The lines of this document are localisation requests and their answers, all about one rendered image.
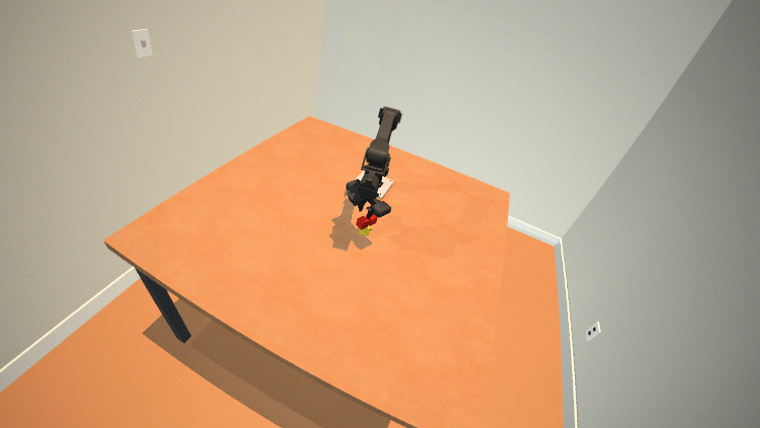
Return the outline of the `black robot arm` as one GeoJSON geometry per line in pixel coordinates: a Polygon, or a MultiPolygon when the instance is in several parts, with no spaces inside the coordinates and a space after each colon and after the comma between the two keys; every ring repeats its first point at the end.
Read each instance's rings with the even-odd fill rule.
{"type": "Polygon", "coordinates": [[[402,119],[402,113],[399,109],[384,106],[380,108],[378,118],[379,130],[376,139],[371,141],[369,148],[366,148],[361,170],[365,171],[359,181],[358,186],[347,191],[347,197],[354,206],[363,206],[368,200],[373,198],[379,186],[382,185],[382,177],[386,177],[389,172],[391,156],[389,152],[389,142],[392,131],[397,128],[402,119]],[[368,164],[365,164],[365,160],[368,164]]]}

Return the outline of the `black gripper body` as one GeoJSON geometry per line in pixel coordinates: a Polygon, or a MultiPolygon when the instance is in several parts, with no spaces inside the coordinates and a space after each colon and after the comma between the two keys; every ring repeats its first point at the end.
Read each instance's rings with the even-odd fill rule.
{"type": "MultiPolygon", "coordinates": [[[[355,179],[355,180],[347,182],[345,189],[349,191],[353,187],[358,186],[359,181],[360,181],[359,179],[355,179]]],[[[392,207],[389,206],[385,201],[377,200],[376,197],[379,197],[378,189],[377,189],[376,195],[367,201],[368,203],[371,204],[370,208],[371,208],[372,213],[378,218],[389,214],[391,212],[392,207]]]]}

